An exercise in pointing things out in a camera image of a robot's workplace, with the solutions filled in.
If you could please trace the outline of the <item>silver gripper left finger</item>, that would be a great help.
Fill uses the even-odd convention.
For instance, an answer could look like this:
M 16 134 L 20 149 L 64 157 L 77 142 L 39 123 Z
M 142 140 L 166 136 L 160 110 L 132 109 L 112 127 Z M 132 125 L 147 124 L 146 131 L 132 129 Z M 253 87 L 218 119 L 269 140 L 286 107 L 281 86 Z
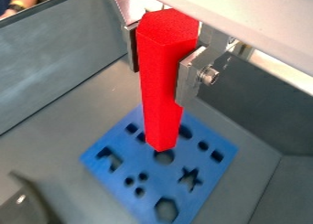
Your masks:
M 112 5 L 120 20 L 120 29 L 126 41 L 130 69 L 132 72 L 138 72 L 135 31 L 139 20 L 144 15 L 144 8 L 139 4 L 139 0 L 112 0 Z

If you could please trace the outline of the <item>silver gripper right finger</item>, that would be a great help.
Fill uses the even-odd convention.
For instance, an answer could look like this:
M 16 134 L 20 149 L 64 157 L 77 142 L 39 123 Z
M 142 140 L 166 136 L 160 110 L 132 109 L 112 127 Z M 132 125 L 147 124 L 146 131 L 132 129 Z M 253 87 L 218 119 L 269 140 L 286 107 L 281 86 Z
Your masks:
M 235 39 L 207 24 L 200 25 L 195 50 L 178 65 L 175 102 L 184 107 L 196 96 L 202 84 L 215 83 L 219 72 L 214 61 L 234 46 Z

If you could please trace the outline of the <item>person forearm with wristband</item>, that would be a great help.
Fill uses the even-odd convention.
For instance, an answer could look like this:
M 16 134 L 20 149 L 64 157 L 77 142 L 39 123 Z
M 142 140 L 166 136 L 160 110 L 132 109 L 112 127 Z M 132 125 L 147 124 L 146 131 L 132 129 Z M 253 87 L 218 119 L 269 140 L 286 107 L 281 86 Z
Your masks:
M 0 0 L 0 20 L 32 7 L 36 0 Z

